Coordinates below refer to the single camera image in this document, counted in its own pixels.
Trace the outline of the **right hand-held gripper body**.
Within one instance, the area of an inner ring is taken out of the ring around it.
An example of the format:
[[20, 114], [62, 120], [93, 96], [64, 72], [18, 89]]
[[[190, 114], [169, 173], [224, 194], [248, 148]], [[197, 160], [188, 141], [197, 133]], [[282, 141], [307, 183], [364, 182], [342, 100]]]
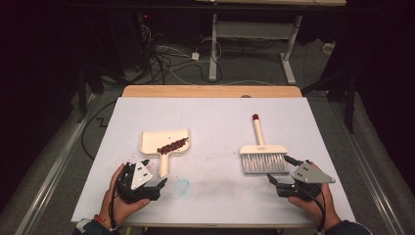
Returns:
[[280, 197], [297, 197], [300, 199], [316, 198], [321, 191], [323, 183], [335, 183], [336, 180], [313, 166], [309, 161], [303, 161], [292, 173], [292, 184], [277, 183], [276, 191]]

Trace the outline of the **cream plastic dustpan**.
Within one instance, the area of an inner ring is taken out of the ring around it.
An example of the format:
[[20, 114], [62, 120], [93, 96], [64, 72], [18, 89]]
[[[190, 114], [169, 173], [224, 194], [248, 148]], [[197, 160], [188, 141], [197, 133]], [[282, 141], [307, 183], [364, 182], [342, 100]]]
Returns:
[[[171, 152], [166, 155], [161, 155], [157, 152], [157, 148], [167, 145], [176, 140], [188, 138], [186, 145], [177, 152]], [[167, 177], [169, 173], [169, 157], [171, 155], [181, 155], [190, 147], [190, 130], [177, 129], [169, 131], [144, 131], [141, 134], [140, 151], [149, 156], [158, 155], [160, 157], [159, 176], [160, 178]]]

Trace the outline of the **brown debris pile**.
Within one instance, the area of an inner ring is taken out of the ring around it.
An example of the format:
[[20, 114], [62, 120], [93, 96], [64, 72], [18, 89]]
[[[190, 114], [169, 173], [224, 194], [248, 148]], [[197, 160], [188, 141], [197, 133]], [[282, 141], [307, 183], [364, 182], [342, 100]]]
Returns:
[[166, 155], [171, 152], [177, 152], [180, 151], [186, 145], [187, 142], [188, 138], [182, 138], [174, 142], [171, 142], [167, 145], [164, 145], [160, 148], [157, 148], [157, 152], [161, 155]]

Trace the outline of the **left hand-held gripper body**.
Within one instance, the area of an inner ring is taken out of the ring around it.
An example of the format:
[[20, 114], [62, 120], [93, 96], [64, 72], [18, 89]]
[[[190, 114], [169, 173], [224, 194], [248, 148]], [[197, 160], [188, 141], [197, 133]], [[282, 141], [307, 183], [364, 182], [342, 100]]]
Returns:
[[142, 199], [156, 201], [161, 196], [161, 190], [158, 191], [156, 186], [145, 186], [152, 178], [153, 175], [146, 165], [142, 165], [141, 162], [128, 163], [116, 179], [117, 195], [125, 203], [135, 203]]

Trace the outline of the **cream hand brush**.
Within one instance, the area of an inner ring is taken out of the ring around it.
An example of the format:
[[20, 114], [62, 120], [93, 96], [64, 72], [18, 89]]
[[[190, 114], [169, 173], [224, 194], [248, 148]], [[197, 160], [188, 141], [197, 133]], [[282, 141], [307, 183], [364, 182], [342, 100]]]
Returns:
[[287, 174], [290, 172], [284, 156], [288, 150], [281, 145], [266, 145], [257, 114], [253, 115], [256, 145], [244, 146], [240, 149], [244, 174]]

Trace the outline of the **person's right hand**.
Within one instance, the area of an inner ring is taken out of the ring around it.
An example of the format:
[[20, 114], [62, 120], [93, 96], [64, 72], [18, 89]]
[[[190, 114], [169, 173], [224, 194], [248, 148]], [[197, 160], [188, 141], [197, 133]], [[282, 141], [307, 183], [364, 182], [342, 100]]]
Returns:
[[288, 201], [304, 210], [313, 220], [320, 224], [325, 219], [324, 229], [329, 229], [342, 220], [338, 216], [331, 190], [327, 184], [321, 185], [321, 193], [316, 197], [317, 203], [304, 201], [297, 197], [289, 197]]

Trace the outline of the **red wristband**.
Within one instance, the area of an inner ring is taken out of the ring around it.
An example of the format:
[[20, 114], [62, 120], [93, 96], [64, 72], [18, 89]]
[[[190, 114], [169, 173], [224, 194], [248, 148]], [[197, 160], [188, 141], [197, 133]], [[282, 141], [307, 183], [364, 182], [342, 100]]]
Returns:
[[105, 218], [101, 218], [98, 214], [94, 215], [94, 220], [105, 226], [107, 229], [111, 229], [111, 223], [108, 222]]

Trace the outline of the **metal floor rail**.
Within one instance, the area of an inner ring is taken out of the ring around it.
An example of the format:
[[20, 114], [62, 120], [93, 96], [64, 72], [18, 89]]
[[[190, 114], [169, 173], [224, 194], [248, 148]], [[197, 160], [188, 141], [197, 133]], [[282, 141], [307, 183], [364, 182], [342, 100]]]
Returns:
[[357, 111], [351, 133], [342, 106], [331, 103], [330, 108], [349, 147], [341, 157], [332, 157], [356, 220], [375, 235], [407, 235], [393, 195], [394, 190], [400, 189], [400, 174], [373, 125]]
[[49, 172], [45, 180], [40, 186], [38, 193], [36, 194], [25, 216], [23, 217], [23, 220], [19, 225], [15, 235], [33, 234], [35, 227], [37, 226], [42, 214], [47, 208], [49, 201], [52, 198], [59, 184], [59, 181], [61, 180], [61, 177], [69, 163], [72, 148], [81, 135], [81, 132], [84, 130], [86, 123], [99, 100], [100, 95], [91, 94], [89, 96], [83, 118], [75, 123], [69, 140], [63, 146], [63, 151], [56, 157], [54, 163], [49, 168]]

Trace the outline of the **white metal desk frame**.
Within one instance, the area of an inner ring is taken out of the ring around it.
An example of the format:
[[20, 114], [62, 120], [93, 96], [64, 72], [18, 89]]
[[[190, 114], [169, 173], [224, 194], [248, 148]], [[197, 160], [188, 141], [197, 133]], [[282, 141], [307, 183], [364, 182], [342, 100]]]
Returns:
[[248, 39], [284, 39], [288, 41], [285, 53], [280, 53], [281, 66], [287, 82], [296, 85], [296, 79], [290, 65], [290, 57], [300, 30], [302, 16], [296, 16], [292, 23], [254, 23], [221, 21], [217, 14], [212, 16], [211, 49], [209, 57], [208, 80], [217, 81], [217, 60], [221, 46], [217, 41], [221, 38], [248, 38]]

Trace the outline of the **person's left hand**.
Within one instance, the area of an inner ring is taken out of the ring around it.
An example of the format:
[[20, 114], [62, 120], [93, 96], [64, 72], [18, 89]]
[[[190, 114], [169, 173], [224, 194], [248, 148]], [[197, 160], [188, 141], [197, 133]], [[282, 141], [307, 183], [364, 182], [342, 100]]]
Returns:
[[104, 195], [101, 209], [98, 213], [101, 218], [105, 218], [108, 222], [111, 222], [113, 218], [117, 225], [122, 225], [133, 213], [140, 211], [150, 204], [149, 199], [142, 199], [133, 204], [126, 204], [120, 197], [114, 196], [114, 192], [116, 192], [115, 182], [123, 169], [124, 164], [121, 164], [112, 176], [109, 189]]

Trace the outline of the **dark metal stand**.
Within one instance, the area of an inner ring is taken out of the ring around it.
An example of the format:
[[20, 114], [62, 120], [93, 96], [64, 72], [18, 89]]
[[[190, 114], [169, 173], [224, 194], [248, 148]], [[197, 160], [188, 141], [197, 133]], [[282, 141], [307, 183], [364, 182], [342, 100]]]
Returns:
[[350, 134], [354, 134], [353, 114], [356, 92], [356, 73], [338, 71], [326, 78], [305, 86], [300, 93], [305, 95], [314, 90], [327, 90], [327, 98], [330, 102], [345, 101], [344, 121]]

